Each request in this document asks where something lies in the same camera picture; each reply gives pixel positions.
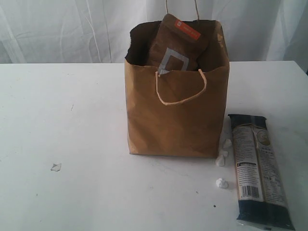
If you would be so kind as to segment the white blue milk carton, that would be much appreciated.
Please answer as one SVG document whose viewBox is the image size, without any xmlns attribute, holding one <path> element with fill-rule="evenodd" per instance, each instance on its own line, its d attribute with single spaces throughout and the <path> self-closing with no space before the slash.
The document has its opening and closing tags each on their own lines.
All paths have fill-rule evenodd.
<svg viewBox="0 0 308 231">
<path fill-rule="evenodd" d="M 158 69 L 158 72 L 157 72 L 157 75 L 160 76 L 160 75 L 164 75 L 164 74 L 167 74 L 169 73 L 168 70 L 165 70 L 165 69 Z"/>
</svg>

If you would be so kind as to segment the long spaghetti packet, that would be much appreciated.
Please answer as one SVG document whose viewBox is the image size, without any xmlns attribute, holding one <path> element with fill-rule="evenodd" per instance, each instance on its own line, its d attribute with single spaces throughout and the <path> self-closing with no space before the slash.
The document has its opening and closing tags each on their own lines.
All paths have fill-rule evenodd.
<svg viewBox="0 0 308 231">
<path fill-rule="evenodd" d="M 230 114 L 239 215 L 242 225 L 295 230 L 266 118 Z"/>
</svg>

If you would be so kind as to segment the white crumpled lump lower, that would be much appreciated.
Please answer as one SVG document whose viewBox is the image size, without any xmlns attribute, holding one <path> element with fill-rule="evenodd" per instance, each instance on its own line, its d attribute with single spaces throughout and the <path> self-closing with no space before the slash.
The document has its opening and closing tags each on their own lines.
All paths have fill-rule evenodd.
<svg viewBox="0 0 308 231">
<path fill-rule="evenodd" d="M 225 166 L 225 157 L 224 156 L 219 156 L 216 160 L 215 160 L 216 166 L 218 167 L 223 167 Z"/>
</svg>

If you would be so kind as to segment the brown paper bag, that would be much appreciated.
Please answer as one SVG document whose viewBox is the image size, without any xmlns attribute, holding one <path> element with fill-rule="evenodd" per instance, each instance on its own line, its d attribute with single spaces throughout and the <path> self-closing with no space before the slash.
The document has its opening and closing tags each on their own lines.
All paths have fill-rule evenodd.
<svg viewBox="0 0 308 231">
<path fill-rule="evenodd" d="M 230 71 L 222 25 L 216 20 L 183 21 L 202 35 L 197 68 L 158 76 L 158 68 L 146 61 L 161 21 L 130 31 L 125 57 L 129 152 L 216 158 Z"/>
</svg>

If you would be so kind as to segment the small torn paper scrap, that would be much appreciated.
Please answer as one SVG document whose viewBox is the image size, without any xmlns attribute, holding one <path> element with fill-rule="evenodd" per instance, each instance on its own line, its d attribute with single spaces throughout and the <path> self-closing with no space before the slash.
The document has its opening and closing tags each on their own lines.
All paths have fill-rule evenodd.
<svg viewBox="0 0 308 231">
<path fill-rule="evenodd" d="M 61 167 L 62 167 L 62 164 L 59 163 L 59 164 L 53 164 L 52 167 L 51 167 L 51 171 L 55 171 L 55 172 L 58 172 L 61 170 Z"/>
</svg>

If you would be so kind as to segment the white crumpled lump far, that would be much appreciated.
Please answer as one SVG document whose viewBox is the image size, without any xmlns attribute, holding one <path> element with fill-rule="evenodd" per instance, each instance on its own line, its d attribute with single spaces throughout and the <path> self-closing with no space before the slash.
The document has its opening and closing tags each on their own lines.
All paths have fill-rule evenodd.
<svg viewBox="0 0 308 231">
<path fill-rule="evenodd" d="M 228 184 L 228 182 L 227 182 L 225 179 L 223 179 L 223 178 L 218 178 L 218 179 L 216 180 L 216 186 L 217 186 L 218 188 L 221 188 L 221 189 L 226 189 L 226 188 L 228 188 L 229 184 Z"/>
</svg>

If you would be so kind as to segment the brown snack pouch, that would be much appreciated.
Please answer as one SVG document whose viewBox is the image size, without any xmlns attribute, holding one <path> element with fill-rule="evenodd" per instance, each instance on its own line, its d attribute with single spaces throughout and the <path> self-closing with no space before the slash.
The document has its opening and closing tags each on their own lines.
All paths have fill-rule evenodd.
<svg viewBox="0 0 308 231">
<path fill-rule="evenodd" d="M 171 14 L 161 21 L 148 52 L 146 65 L 168 71 L 193 71 L 203 51 L 202 35 Z"/>
</svg>

